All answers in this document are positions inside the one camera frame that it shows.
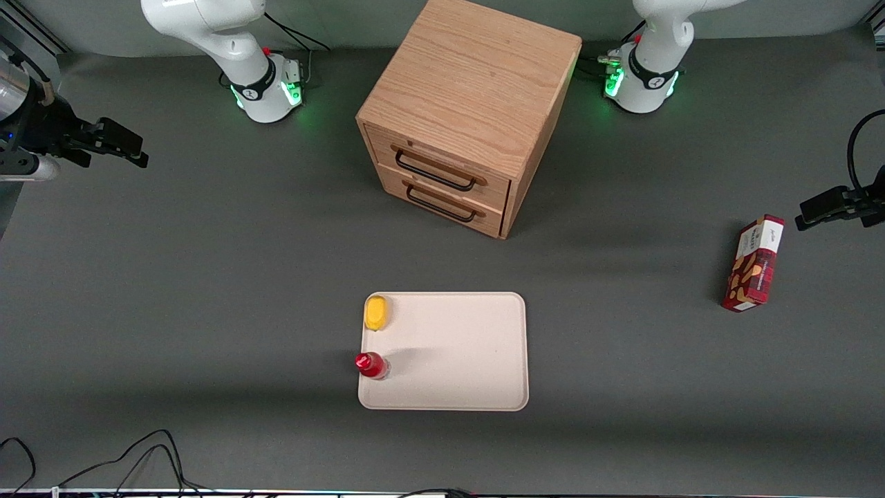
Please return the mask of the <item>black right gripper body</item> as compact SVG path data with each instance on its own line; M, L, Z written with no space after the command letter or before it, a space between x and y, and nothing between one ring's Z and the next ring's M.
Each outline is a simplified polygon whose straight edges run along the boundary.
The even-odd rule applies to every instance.
M2 154L26 150L32 154L75 157L97 152L91 126L75 115L62 98L49 105L35 94L2 92Z

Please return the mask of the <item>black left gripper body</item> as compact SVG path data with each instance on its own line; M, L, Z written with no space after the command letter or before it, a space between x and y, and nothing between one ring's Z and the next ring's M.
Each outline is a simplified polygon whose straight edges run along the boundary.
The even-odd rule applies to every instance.
M857 216L884 215L884 170L885 166L882 165L876 173L875 180L866 187L860 185L856 172L854 172L854 187L859 196L855 204Z

